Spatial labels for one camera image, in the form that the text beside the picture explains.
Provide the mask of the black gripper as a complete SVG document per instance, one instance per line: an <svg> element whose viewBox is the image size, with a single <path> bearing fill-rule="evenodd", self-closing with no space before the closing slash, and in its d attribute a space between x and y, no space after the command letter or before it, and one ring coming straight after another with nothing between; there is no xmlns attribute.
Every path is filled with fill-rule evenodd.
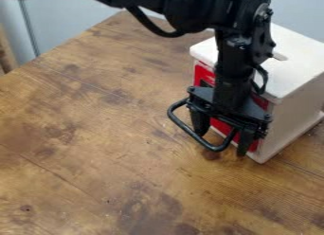
<svg viewBox="0 0 324 235"><path fill-rule="evenodd" d="M267 136L272 116L254 101L254 91L263 93L258 86L255 72L238 78L218 74L214 87L191 86L187 89L190 116L194 132L204 136L215 118L240 132L238 156L246 156L255 139Z"/></svg>

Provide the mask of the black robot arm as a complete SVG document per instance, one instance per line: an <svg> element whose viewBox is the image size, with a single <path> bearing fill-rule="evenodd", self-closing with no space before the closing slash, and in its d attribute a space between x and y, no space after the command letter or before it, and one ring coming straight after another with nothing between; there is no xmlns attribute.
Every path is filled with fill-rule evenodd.
<svg viewBox="0 0 324 235"><path fill-rule="evenodd" d="M211 151L224 151L238 141L244 156L264 138L272 116L254 100L266 92L255 76L268 79L262 64L274 57L271 0L95 0L128 10L142 25L164 38L178 38L211 28L218 59L212 87L191 86L167 115Z"/></svg>

